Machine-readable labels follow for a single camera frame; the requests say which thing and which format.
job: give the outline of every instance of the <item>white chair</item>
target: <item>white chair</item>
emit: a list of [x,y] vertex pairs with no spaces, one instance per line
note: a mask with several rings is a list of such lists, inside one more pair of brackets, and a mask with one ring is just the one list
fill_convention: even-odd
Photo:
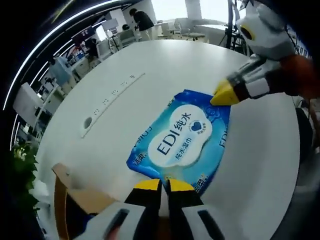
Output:
[[188,18],[177,18],[174,21],[174,33],[179,34],[180,38],[187,37],[186,40],[192,38],[193,41],[198,40],[198,38],[203,38],[205,35],[203,33],[194,32],[194,25],[192,21]]
[[162,35],[160,37],[166,38],[166,39],[172,39],[173,38],[173,31],[170,30],[170,26],[168,22],[165,22],[161,25],[162,29]]

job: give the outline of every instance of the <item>potted plant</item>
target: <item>potted plant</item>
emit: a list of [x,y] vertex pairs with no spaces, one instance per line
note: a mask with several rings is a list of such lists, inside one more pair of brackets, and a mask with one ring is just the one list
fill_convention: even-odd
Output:
[[14,146],[6,158],[5,177],[9,191],[15,199],[15,204],[24,213],[36,214],[35,205],[38,200],[29,193],[33,189],[34,171],[38,148],[29,142]]

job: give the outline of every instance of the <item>led light strip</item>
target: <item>led light strip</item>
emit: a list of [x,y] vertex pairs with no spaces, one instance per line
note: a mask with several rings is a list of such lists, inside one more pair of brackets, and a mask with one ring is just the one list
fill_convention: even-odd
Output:
[[94,27],[98,26],[99,24],[102,24],[102,23],[104,23],[104,22],[106,22],[106,21],[107,21],[107,20],[103,20],[103,21],[101,21],[101,22],[98,22],[97,24],[93,25],[92,27],[94,28]]
[[19,125],[20,125],[20,122],[18,122],[18,124],[17,124],[17,126],[16,126],[16,131],[15,131],[15,136],[14,136],[14,142],[13,142],[13,143],[16,143],[17,134],[18,134],[18,130],[19,130]]
[[12,140],[13,140],[13,137],[14,137],[15,125],[16,125],[16,122],[17,122],[17,118],[18,118],[18,114],[15,116],[15,120],[14,120],[14,123],[13,123],[13,128],[12,128],[12,133],[11,133],[11,141],[10,141],[10,151],[12,149]]
[[38,73],[35,75],[34,79],[32,80],[32,82],[30,83],[30,87],[31,85],[34,83],[34,81],[36,80],[36,78],[38,77],[38,75],[41,73],[41,71],[45,68],[45,66],[47,65],[48,62],[46,62],[42,68],[38,71]]
[[64,50],[60,55],[62,56],[63,54],[66,53],[66,51],[68,51],[70,48],[72,48],[75,44],[72,44],[70,47],[68,47],[66,50]]
[[71,43],[72,39],[70,39],[68,42],[66,42],[62,47],[60,47],[54,54],[53,56],[55,56],[57,53],[60,52],[61,49],[63,49],[65,46],[67,46],[69,43]]
[[44,71],[44,73],[41,75],[41,77],[39,78],[38,82],[41,81],[41,79],[44,77],[44,75],[48,72],[49,68],[47,70]]
[[29,53],[29,55],[25,58],[25,60],[23,61],[22,65],[20,66],[19,70],[17,71],[17,73],[15,74],[14,78],[13,78],[13,81],[11,83],[11,86],[9,88],[9,91],[5,97],[5,101],[4,101],[4,104],[3,104],[3,108],[2,110],[4,111],[5,108],[6,108],[6,105],[7,105],[7,102],[8,102],[8,98],[9,98],[9,95],[10,95],[10,92],[19,76],[19,74],[21,73],[22,69],[25,67],[25,65],[27,64],[27,62],[29,61],[29,59],[32,57],[32,55],[35,53],[35,51],[52,35],[54,34],[57,30],[59,30],[61,27],[63,27],[64,25],[66,25],[67,23],[69,23],[70,21],[72,21],[73,19],[81,16],[82,14],[85,14],[86,12],[89,12],[93,9],[96,9],[96,8],[99,8],[99,7],[102,7],[104,5],[108,5],[108,4],[112,4],[112,3],[116,3],[116,2],[119,2],[121,0],[109,0],[109,1],[106,1],[106,2],[102,2],[102,3],[99,3],[97,5],[94,5],[92,7],[89,7],[85,10],[82,10],[80,12],[78,12],[77,14],[73,15],[72,17],[68,18],[67,20],[63,21],[62,23],[60,23],[58,26],[56,26],[53,30],[51,30],[40,42],[38,42],[38,44],[32,49],[32,51]]

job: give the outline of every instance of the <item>round table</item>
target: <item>round table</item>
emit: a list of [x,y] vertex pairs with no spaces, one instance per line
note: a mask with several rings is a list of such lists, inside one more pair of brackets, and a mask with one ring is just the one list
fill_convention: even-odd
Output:
[[[170,99],[184,89],[212,94],[246,60],[223,47],[182,40],[122,49],[89,72],[55,112],[36,156],[38,177],[53,195],[51,168],[60,162],[70,167],[75,187],[95,187],[124,201],[136,183],[148,179],[127,167],[131,149]],[[143,73],[81,138],[84,120],[102,99],[124,78]],[[224,155],[203,202],[239,223],[247,239],[270,239],[295,189],[299,146],[291,97],[274,94],[232,106]],[[167,206],[164,194],[160,215],[168,215]]]

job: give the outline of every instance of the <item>wet wipes package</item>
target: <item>wet wipes package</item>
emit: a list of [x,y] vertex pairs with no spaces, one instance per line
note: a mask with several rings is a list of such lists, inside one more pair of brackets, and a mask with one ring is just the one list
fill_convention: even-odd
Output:
[[212,106],[211,95],[184,90],[141,134],[126,162],[150,178],[191,184],[202,194],[222,159],[230,106]]

